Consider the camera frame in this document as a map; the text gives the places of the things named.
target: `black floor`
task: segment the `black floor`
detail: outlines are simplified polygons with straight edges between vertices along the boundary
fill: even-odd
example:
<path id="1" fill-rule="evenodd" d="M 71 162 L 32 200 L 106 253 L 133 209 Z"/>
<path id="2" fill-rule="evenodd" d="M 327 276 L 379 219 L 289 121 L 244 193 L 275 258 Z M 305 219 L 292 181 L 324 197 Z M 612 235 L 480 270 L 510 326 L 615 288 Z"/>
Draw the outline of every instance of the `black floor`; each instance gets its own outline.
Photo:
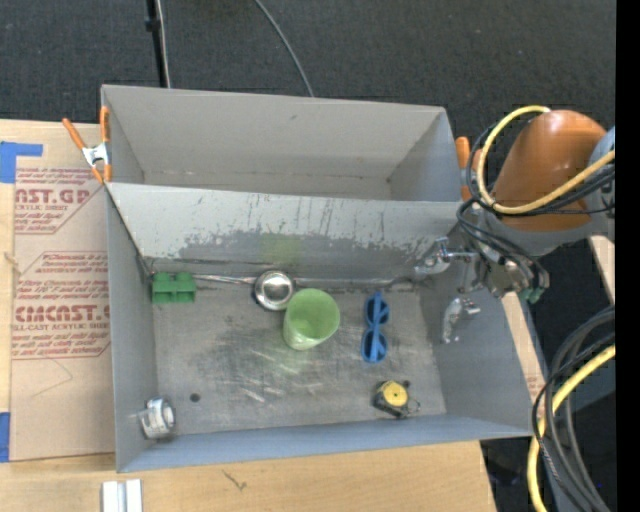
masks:
<path id="1" fill-rule="evenodd" d="M 444 106 L 454 136 L 471 138 L 530 104 L 576 110 L 607 129 L 616 122 L 615 0 L 263 4 L 315 96 Z M 254 0 L 162 6 L 172 87 L 309 94 Z M 143 0 L 0 0 L 0 117 L 95 122 L 101 84 L 159 86 L 146 14 Z M 544 264 L 552 288 L 531 313 L 549 361 L 607 297 L 586 243 L 559 248 Z M 585 457 L 615 510 L 615 396 L 581 414 L 606 432 L 588 439 Z M 484 447 L 499 509 L 529 511 L 526 440 Z"/>

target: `blue tape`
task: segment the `blue tape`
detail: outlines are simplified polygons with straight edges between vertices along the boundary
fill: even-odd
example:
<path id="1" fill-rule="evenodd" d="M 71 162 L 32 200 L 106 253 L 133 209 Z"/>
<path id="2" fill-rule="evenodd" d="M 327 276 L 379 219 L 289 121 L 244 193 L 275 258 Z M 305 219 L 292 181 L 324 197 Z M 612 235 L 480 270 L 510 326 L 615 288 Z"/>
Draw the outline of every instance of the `blue tape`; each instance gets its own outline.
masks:
<path id="1" fill-rule="evenodd" d="M 16 159 L 19 156 L 42 156 L 42 144 L 0 142 L 0 183 L 16 182 Z"/>
<path id="2" fill-rule="evenodd" d="M 0 462 L 9 462 L 9 413 L 0 412 Z"/>

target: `green plastic cup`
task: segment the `green plastic cup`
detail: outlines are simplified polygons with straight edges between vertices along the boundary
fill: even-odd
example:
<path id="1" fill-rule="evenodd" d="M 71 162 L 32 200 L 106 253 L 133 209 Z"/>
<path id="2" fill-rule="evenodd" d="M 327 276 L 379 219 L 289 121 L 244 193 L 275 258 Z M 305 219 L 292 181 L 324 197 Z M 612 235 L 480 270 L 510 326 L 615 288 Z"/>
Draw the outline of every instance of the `green plastic cup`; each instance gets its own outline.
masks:
<path id="1" fill-rule="evenodd" d="M 284 314 L 282 336 L 291 348 L 308 350 L 329 339 L 340 326 L 340 309 L 331 295 L 315 288 L 293 294 Z"/>

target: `tape measure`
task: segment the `tape measure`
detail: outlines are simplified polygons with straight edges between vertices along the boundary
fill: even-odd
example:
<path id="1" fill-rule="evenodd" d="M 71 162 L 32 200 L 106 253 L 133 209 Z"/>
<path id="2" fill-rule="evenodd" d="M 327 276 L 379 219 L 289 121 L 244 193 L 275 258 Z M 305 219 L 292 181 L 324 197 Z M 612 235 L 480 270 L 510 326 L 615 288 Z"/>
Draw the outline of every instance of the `tape measure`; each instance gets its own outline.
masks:
<path id="1" fill-rule="evenodd" d="M 396 418 L 406 418 L 420 409 L 420 404 L 409 396 L 409 381 L 402 384 L 395 380 L 386 380 L 378 385 L 373 396 L 373 406 Z"/>

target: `blue sunglasses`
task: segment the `blue sunglasses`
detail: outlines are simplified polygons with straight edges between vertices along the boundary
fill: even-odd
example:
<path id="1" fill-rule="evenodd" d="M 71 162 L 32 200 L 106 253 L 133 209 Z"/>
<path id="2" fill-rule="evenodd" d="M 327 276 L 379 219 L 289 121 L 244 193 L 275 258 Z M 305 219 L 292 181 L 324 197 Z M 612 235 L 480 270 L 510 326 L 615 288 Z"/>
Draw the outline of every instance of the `blue sunglasses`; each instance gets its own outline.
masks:
<path id="1" fill-rule="evenodd" d="M 362 335 L 360 352 L 369 363 L 379 363 L 387 355 L 387 338 L 380 326 L 389 321 L 389 305 L 380 292 L 375 292 L 364 303 L 364 317 L 369 327 Z"/>

